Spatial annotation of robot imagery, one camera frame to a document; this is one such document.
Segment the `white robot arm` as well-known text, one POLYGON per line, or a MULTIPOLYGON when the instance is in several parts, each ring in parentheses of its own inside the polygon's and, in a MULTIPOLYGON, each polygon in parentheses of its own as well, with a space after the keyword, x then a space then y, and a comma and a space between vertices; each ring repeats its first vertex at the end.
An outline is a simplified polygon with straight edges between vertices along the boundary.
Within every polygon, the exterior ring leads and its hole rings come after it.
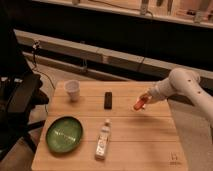
POLYGON ((203 112, 203 117, 213 127, 213 97, 200 86, 200 76, 195 71, 172 69, 167 78, 156 82, 139 99, 145 103, 155 103, 175 94, 186 96, 203 112))

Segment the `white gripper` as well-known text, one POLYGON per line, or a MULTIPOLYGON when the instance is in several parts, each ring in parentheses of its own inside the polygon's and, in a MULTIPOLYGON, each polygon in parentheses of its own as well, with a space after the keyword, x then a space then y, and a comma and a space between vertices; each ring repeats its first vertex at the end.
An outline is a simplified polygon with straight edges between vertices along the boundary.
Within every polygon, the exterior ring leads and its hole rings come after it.
POLYGON ((158 81, 155 85, 139 96, 140 99, 149 98, 149 103, 163 101, 174 94, 174 88, 168 79, 158 81))

